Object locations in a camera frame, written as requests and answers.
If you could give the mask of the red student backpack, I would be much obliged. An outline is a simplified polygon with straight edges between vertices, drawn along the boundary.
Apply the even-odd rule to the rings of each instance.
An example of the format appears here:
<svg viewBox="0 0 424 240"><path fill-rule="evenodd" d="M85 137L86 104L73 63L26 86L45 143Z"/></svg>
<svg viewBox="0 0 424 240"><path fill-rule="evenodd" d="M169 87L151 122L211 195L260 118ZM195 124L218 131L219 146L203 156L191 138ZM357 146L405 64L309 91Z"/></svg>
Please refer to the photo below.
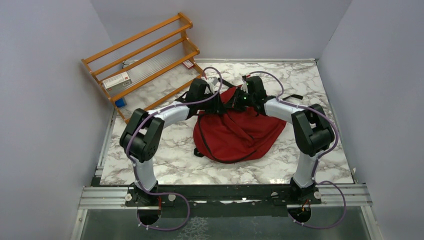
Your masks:
<svg viewBox="0 0 424 240"><path fill-rule="evenodd" d="M232 102L238 86L223 84L228 87L220 94L225 113L199 112L193 129L194 155L223 164L262 158L287 122L258 114L252 107L235 109Z"/></svg>

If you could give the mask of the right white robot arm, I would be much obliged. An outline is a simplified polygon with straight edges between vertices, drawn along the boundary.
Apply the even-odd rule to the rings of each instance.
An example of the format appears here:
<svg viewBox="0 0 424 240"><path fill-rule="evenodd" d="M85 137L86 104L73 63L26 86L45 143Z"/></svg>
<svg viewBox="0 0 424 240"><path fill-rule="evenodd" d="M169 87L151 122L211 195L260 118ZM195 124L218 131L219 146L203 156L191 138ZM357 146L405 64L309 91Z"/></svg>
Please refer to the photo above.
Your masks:
<svg viewBox="0 0 424 240"><path fill-rule="evenodd" d="M288 190L289 199L300 204L309 196L308 187L315 183L319 158L336 141L331 120L319 104L296 105L267 95L259 76L244 76L243 84L236 89L235 106L252 107L258 114L286 121L293 127L294 138L300 150L295 186Z"/></svg>

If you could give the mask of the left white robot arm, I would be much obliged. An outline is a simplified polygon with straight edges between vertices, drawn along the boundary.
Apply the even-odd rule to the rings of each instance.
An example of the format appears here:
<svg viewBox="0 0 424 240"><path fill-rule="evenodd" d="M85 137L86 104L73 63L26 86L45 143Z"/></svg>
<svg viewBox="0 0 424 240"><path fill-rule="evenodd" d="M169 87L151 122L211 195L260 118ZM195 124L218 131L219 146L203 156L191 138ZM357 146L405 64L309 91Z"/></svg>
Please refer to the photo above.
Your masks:
<svg viewBox="0 0 424 240"><path fill-rule="evenodd" d="M221 87L223 81L216 77L210 81L205 77L196 78L189 90L171 104L154 110L137 108L133 111L119 144L131 161L134 183L140 189L138 199L144 205L152 205L157 200L152 158L158 150L163 130L191 118L198 111L218 107L221 101L216 85Z"/></svg>

